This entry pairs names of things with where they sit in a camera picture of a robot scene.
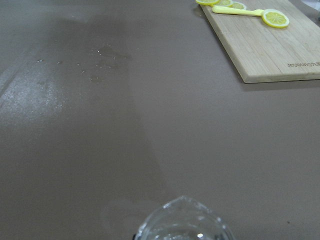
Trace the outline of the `wooden cutting board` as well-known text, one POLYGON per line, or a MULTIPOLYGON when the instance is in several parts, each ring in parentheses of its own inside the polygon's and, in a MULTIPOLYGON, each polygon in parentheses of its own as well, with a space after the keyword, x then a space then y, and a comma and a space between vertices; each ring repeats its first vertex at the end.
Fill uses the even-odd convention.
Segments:
POLYGON ((318 80, 320 24, 288 0, 245 0, 249 10, 276 9, 289 18, 286 28, 268 26, 260 16, 202 10, 246 84, 318 80))

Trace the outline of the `clear glass cup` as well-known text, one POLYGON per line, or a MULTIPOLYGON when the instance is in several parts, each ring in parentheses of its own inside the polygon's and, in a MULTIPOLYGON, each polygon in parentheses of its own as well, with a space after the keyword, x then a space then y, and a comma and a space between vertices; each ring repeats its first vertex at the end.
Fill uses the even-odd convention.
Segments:
POLYGON ((154 210, 135 240, 234 240, 228 225, 212 209, 182 195, 154 210))

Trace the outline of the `lemon slice end of row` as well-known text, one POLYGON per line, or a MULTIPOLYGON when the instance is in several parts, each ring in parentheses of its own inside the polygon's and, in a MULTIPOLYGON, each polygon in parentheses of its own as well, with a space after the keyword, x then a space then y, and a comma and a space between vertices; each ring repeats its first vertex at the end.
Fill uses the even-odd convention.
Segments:
POLYGON ((199 5, 203 6, 213 6, 219 3, 220 0, 195 0, 195 2, 199 5))

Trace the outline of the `lemon slice on knife tip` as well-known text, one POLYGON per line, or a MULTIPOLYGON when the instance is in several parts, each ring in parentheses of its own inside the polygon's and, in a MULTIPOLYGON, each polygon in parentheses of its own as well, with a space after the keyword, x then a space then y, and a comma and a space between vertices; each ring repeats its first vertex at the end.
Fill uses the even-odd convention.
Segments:
POLYGON ((265 9, 261 17, 263 22, 272 28, 283 29, 290 24, 289 18, 284 13, 272 8, 265 9))

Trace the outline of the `lemon slice middle of row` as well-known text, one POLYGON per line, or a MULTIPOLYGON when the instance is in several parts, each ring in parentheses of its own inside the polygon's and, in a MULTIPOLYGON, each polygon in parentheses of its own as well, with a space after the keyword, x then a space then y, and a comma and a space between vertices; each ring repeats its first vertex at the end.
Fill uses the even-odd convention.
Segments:
POLYGON ((234 4, 233 0, 219 0, 216 5, 222 6, 222 7, 231 7, 234 4))

